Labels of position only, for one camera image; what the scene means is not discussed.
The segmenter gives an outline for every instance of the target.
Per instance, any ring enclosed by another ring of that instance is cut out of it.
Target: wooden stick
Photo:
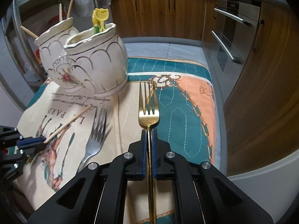
[[[66,16],[66,19],[68,19],[70,17],[73,2],[74,2],[74,0],[71,0],[70,5],[68,6],[68,15]]]
[[[37,36],[36,34],[34,34],[33,32],[31,32],[29,29],[27,29],[27,28],[25,28],[25,27],[23,27],[23,26],[21,26],[20,28],[21,28],[22,30],[24,30],[27,34],[31,35],[33,38],[38,39],[38,36]]]
[[[59,3],[59,21],[62,21],[62,4]]]
[[[85,109],[83,109],[80,113],[76,114],[73,118],[71,118],[68,122],[66,122],[63,126],[61,126],[59,129],[57,129],[53,134],[51,134],[45,141],[44,143],[48,143],[50,140],[54,138],[57,134],[59,134],[65,127],[67,127],[70,123],[75,121],[77,118],[79,118],[84,112],[89,110],[92,107],[92,105],[89,105]]]

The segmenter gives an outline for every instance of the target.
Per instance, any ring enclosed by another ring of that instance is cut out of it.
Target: gold fork
[[[145,127],[147,130],[147,191],[149,201],[149,222],[150,224],[156,224],[157,213],[156,213],[156,188],[154,179],[154,167],[152,159],[152,139],[150,127],[159,122],[159,106],[157,95],[155,91],[155,85],[153,84],[153,98],[154,105],[152,107],[152,97],[150,90],[150,82],[148,82],[149,90],[149,111],[147,105],[147,89],[146,83],[144,83],[144,94],[145,94],[145,107],[143,107],[141,83],[139,84],[139,109],[138,109],[138,120],[139,124]]]

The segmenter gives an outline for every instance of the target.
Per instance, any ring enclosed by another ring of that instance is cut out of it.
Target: tablecloth
[[[128,83],[117,94],[99,98],[84,89],[66,94],[50,79],[39,89],[21,117],[18,130],[24,137],[49,136],[74,114],[93,107],[58,134],[44,152],[24,167],[18,184],[34,209],[67,183],[85,155],[95,115],[95,107],[108,109],[104,146],[90,161],[111,162],[140,140],[138,123],[139,82],[157,86],[160,122],[158,137],[188,161],[210,161],[219,167],[220,143],[213,86],[207,68],[189,60],[130,57]],[[129,182],[124,223],[148,222],[147,184]],[[174,223],[174,203],[170,181],[157,181],[157,223]]]

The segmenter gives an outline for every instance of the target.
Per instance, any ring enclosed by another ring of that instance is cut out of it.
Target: metal rack
[[[38,88],[43,84],[43,82],[46,80],[47,75],[40,67],[31,47],[30,44],[26,38],[26,35],[23,30],[20,29],[20,26],[22,25],[21,20],[21,13],[20,11],[24,12],[38,4],[46,3],[50,0],[13,0],[11,6],[8,8],[6,15],[2,18],[2,28],[3,28],[3,34],[6,46],[8,48],[8,51],[18,68],[20,74],[23,76],[24,80],[27,82],[29,87],[33,90],[33,92],[36,92]],[[96,8],[98,8],[97,0],[93,0],[94,5]],[[30,82],[27,81],[24,77],[24,71],[22,67],[20,66],[20,63],[17,59],[16,53],[13,50],[13,47],[9,41],[8,32],[9,27],[11,25],[11,22],[13,23],[13,29],[16,32],[16,36],[21,42],[21,49],[24,51],[24,54],[26,58],[28,59],[30,66],[34,70],[35,74],[38,77],[37,82]],[[8,94],[8,96],[11,98],[11,100],[23,111],[26,109],[25,105],[18,99],[18,97],[15,95],[13,90],[7,85],[4,77],[1,75],[0,72],[0,84],[2,85],[5,92]]]

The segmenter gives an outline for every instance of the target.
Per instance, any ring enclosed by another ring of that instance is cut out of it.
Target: gold fork handle
[[[147,127],[147,190],[149,201],[149,223],[156,224],[156,186],[152,158],[152,136],[150,127]]]

